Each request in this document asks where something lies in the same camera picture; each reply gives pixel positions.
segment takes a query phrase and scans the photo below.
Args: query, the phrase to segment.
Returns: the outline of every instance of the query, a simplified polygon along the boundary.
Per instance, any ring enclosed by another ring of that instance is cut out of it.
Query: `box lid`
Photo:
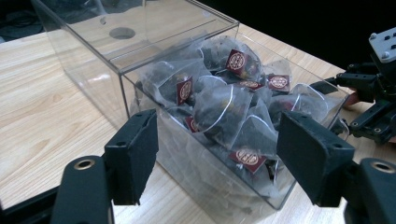
[[[125,73],[181,43],[238,28],[193,0],[34,0],[109,65]]]

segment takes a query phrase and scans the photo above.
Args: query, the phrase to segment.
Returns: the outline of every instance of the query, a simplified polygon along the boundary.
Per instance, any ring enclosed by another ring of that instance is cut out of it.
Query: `circular hole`
[[[93,167],[94,164],[95,161],[93,160],[84,160],[84,161],[78,161],[74,167],[76,170],[86,170],[88,168]]]
[[[127,27],[118,27],[110,31],[110,36],[115,39],[130,39],[134,35],[134,30]]]
[[[388,166],[387,164],[379,161],[372,162],[372,166],[381,172],[393,174],[395,173],[395,169],[393,167]]]
[[[125,143],[125,142],[118,142],[116,145],[117,145],[118,147],[125,147],[125,146],[126,146],[126,143]]]

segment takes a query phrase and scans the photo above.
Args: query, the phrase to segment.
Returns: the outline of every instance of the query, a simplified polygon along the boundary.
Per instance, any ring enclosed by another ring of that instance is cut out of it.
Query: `transparent acrylic container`
[[[116,128],[130,117],[122,76],[239,22],[193,0],[32,0],[64,71]]]
[[[66,74],[118,129],[133,114],[156,108],[157,162],[217,223],[254,223],[281,209],[295,180],[278,161],[276,181],[247,181],[216,144],[193,134],[139,86],[141,71],[200,41],[228,36],[260,61],[292,74],[290,88],[322,81],[238,33],[239,22],[193,0],[32,0]],[[347,94],[321,121],[330,128]]]
[[[322,88],[331,89],[332,93],[327,96],[337,99],[337,104],[327,111],[320,123],[330,129],[338,120],[342,103],[347,98],[346,92],[290,63],[248,36],[238,33],[231,39],[248,45],[261,62],[269,67],[290,72],[290,89],[313,83],[321,83]],[[217,223],[255,223],[280,210],[295,184],[295,179],[281,160],[276,181],[264,184],[265,188],[260,183],[247,181],[243,173],[235,171],[238,170],[235,164],[224,157],[224,153],[228,155],[231,151],[220,150],[221,147],[207,141],[199,133],[192,133],[183,119],[174,116],[169,107],[159,104],[144,91],[141,74],[156,62],[127,73],[122,77],[122,83],[127,90],[125,95],[130,114],[151,108],[157,110],[160,144],[158,163]]]

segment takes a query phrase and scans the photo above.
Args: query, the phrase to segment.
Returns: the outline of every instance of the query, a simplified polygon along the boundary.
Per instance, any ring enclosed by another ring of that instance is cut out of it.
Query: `mesh tea bag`
[[[259,81],[262,63],[256,53],[245,43],[222,35],[207,39],[201,48],[205,66],[212,73],[227,69],[244,80]]]
[[[200,132],[230,149],[248,112],[252,94],[233,85],[205,89],[196,95],[192,112]]]
[[[183,105],[191,96],[192,83],[207,71],[203,59],[160,61],[147,65],[139,76],[143,91],[157,103]]]
[[[282,110],[302,112],[321,123],[327,118],[329,111],[341,104],[342,100],[323,95],[309,85],[299,83],[288,95],[273,97],[269,112],[276,127],[279,125]]]

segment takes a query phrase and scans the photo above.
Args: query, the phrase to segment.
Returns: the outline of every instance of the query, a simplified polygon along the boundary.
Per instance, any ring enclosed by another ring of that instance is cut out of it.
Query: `wooden table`
[[[271,36],[240,25],[239,32],[320,76],[343,70]],[[348,121],[369,104],[343,109]],[[102,155],[116,130],[64,74],[46,34],[0,45],[0,201],[4,208],[60,184],[71,160]],[[376,146],[350,136],[355,160],[375,157],[396,162],[389,143]],[[116,223],[214,223],[158,164],[148,181],[140,206],[116,206]],[[339,208],[312,205],[299,185],[279,212],[264,223],[345,223]]]

